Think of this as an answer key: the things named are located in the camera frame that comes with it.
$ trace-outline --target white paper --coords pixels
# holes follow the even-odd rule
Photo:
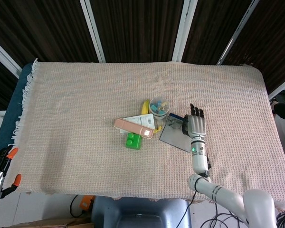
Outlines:
[[[137,123],[139,125],[149,127],[151,129],[155,129],[153,114],[127,117],[127,118],[124,118],[124,120],[128,120],[128,121],[131,121],[133,123]],[[120,133],[129,133],[129,132],[125,131],[125,130],[120,130]]]

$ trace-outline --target dark curtain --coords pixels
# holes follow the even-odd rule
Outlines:
[[[91,0],[107,62],[171,61],[183,0]]]
[[[268,93],[285,81],[285,1],[260,0],[223,64],[256,67]]]
[[[0,0],[0,45],[21,67],[98,62],[79,0]]]
[[[0,62],[0,111],[7,109],[16,83],[17,78]]]
[[[216,65],[251,0],[199,0],[182,62]]]

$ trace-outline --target green toy block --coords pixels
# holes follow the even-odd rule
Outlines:
[[[128,133],[126,148],[139,150],[141,148],[142,137],[139,134]]]

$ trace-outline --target table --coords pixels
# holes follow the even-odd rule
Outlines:
[[[160,95],[174,114],[188,114],[189,103],[205,111],[213,182],[239,194],[266,190],[285,207],[285,157],[257,69],[174,62],[36,62],[33,69],[7,184],[19,172],[21,191],[191,198],[190,154],[159,134],[140,151],[126,149],[113,128],[115,118],[138,115],[145,99]]]

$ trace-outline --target clear container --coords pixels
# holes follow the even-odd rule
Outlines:
[[[149,104],[149,113],[154,115],[156,120],[162,120],[166,117],[170,109],[167,99],[158,96],[153,98]]]

